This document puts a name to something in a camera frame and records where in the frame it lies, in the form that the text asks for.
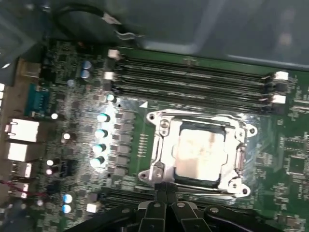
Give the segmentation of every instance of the white connector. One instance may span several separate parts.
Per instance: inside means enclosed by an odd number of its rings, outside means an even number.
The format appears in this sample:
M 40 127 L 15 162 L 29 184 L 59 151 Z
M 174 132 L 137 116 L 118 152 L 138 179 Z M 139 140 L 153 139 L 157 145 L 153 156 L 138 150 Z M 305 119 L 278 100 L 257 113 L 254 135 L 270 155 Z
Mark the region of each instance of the white connector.
M 277 103 L 277 104 L 285 104 L 285 101 L 286 101 L 286 97 L 283 96 L 283 95 L 274 95 L 272 97 L 272 103 Z
M 287 81 L 289 79 L 289 73 L 279 71 L 275 73 L 275 80 Z
M 118 50 L 115 50 L 115 49 L 108 50 L 108 57 L 113 58 L 115 60 L 120 60 L 120 58 L 121 58 L 120 52 Z

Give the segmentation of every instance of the cpu socket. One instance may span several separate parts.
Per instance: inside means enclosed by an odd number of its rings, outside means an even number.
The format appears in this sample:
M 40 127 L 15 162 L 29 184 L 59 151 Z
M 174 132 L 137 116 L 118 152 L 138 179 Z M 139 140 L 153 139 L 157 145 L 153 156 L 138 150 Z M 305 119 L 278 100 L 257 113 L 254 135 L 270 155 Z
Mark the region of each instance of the cpu socket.
M 150 112 L 154 147 L 150 169 L 139 173 L 149 185 L 173 182 L 192 194 L 244 197 L 242 183 L 247 138 L 257 128 L 231 115 L 210 116 L 166 109 Z

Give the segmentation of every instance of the cable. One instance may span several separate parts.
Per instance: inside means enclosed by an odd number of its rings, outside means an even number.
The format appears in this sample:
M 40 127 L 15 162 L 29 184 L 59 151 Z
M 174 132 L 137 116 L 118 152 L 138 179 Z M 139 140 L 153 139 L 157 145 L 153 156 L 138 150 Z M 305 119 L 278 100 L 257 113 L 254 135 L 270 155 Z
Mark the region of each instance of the cable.
M 28 192 L 28 191 L 24 191 L 23 189 L 16 187 L 13 182 L 7 182 L 7 181 L 4 181 L 4 180 L 0 180 L 0 184 L 7 185 L 7 186 L 11 187 L 12 189 L 15 189 L 18 192 L 26 193 L 28 196 L 43 197 L 43 196 L 46 195 L 45 193 L 40 193 L 40 192 L 31 193 L 31 192 Z
M 93 15 L 99 16 L 102 20 L 104 20 L 106 23 L 110 24 L 115 33 L 116 36 L 120 40 L 134 40 L 136 38 L 136 34 L 128 31 L 117 19 L 112 17 L 109 13 L 106 11 L 103 11 L 97 7 L 86 5 L 86 4 L 79 4 L 79 3 L 69 3 L 64 6 L 61 6 L 55 10 L 52 11 L 52 20 L 53 23 L 58 27 L 58 29 L 65 34 L 68 38 L 77 40 L 74 33 L 72 33 L 70 30 L 68 30 L 67 27 L 65 27 L 62 23 L 60 23 L 61 16 L 70 13 L 70 12 L 87 12 Z

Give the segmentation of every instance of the capacitor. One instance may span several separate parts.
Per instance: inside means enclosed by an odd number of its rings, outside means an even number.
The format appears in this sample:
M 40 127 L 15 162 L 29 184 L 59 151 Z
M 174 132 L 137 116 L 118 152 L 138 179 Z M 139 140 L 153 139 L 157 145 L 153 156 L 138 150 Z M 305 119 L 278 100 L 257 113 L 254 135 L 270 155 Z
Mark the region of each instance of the capacitor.
M 44 202 L 41 200 L 41 199 L 38 199 L 37 200 L 37 206 L 43 206 L 44 205 Z
M 81 71 L 81 78 L 87 81 L 90 77 L 90 72 L 88 70 Z
M 64 120 L 65 117 L 63 114 L 53 113 L 51 115 L 52 120 Z
M 92 64 L 89 60 L 85 60 L 83 62 L 83 66 L 82 66 L 83 69 L 90 69 L 91 67 L 92 67 Z
M 97 116 L 98 122 L 109 122 L 111 117 L 105 113 L 101 113 Z
M 68 141 L 73 141 L 73 140 L 76 140 L 76 139 L 77 139 L 77 136 L 76 136 L 75 133 L 65 132 L 65 133 L 62 134 L 61 142 L 67 143 Z
M 72 197 L 71 194 L 65 194 L 65 195 L 62 197 L 62 200 L 63 200 L 64 203 L 70 204 L 70 203 L 72 203 L 72 201 L 73 201 L 73 197 Z
M 64 204 L 62 206 L 61 210 L 62 210 L 63 213 L 68 214 L 69 212 L 71 212 L 72 208 L 68 204 Z
M 65 140 L 69 140 L 71 138 L 71 136 L 70 136 L 69 133 L 63 133 L 62 138 L 65 139 Z
M 74 86 L 75 86 L 75 81 L 72 80 L 72 79 L 70 79 L 70 80 L 67 81 L 67 85 L 68 85 L 69 87 L 74 87 Z
M 58 172 L 59 172 L 59 167 L 56 166 L 56 165 L 46 169 L 46 174 L 47 175 L 53 175 L 53 174 L 58 173 Z
M 101 153 L 103 151 L 105 151 L 106 149 L 106 145 L 105 144 L 98 144 L 98 145 L 94 145 L 92 147 L 92 151 L 96 154 Z
M 117 102 L 117 98 L 113 95 L 113 94 L 108 94 L 106 96 L 106 100 L 112 103 L 116 103 Z
M 99 156 L 90 160 L 90 166 L 93 168 L 100 167 L 104 163 L 105 159 L 103 156 Z
M 49 159 L 48 161 L 46 161 L 46 164 L 48 166 L 54 166 L 54 165 L 58 165 L 60 164 L 60 159 Z
M 96 137 L 97 139 L 99 139 L 99 138 L 105 138 L 107 135 L 108 135 L 107 130 L 96 130 L 96 132 L 95 132 L 95 137 Z

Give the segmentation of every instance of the blue capacitor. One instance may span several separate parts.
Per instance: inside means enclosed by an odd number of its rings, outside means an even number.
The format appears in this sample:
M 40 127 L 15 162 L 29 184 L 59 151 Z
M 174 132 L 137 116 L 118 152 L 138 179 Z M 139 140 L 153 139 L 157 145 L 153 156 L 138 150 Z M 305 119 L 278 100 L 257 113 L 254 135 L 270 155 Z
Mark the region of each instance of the blue capacitor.
M 92 64 L 89 60 L 85 60 L 83 62 L 83 69 L 90 69 L 92 67 Z
M 90 77 L 90 72 L 87 70 L 82 70 L 81 71 L 81 78 L 83 78 L 84 80 Z
M 111 118 L 107 114 L 105 114 L 105 113 L 99 114 L 97 116 L 98 122 L 108 122 L 108 121 L 110 121 L 110 119 Z
M 73 197 L 72 197 L 70 194 L 65 194 L 65 195 L 62 197 L 62 200 L 63 200 L 64 203 L 70 204 L 70 203 L 72 203 L 72 201 L 73 201 Z
M 62 209 L 62 212 L 65 214 L 68 214 L 72 210 L 71 206 L 69 206 L 68 204 L 64 204 L 61 209 Z
M 105 144 L 98 144 L 98 145 L 94 145 L 92 147 L 92 151 L 95 153 L 95 154 L 99 154 L 103 151 L 106 150 L 106 145 Z
M 104 163 L 105 159 L 103 156 L 96 157 L 90 160 L 90 166 L 93 168 L 98 168 L 101 166 L 102 163 Z
M 95 132 L 95 137 L 96 137 L 97 139 L 99 139 L 99 138 L 104 138 L 104 137 L 106 137 L 107 135 L 108 135 L 107 130 L 96 130 L 96 132 Z

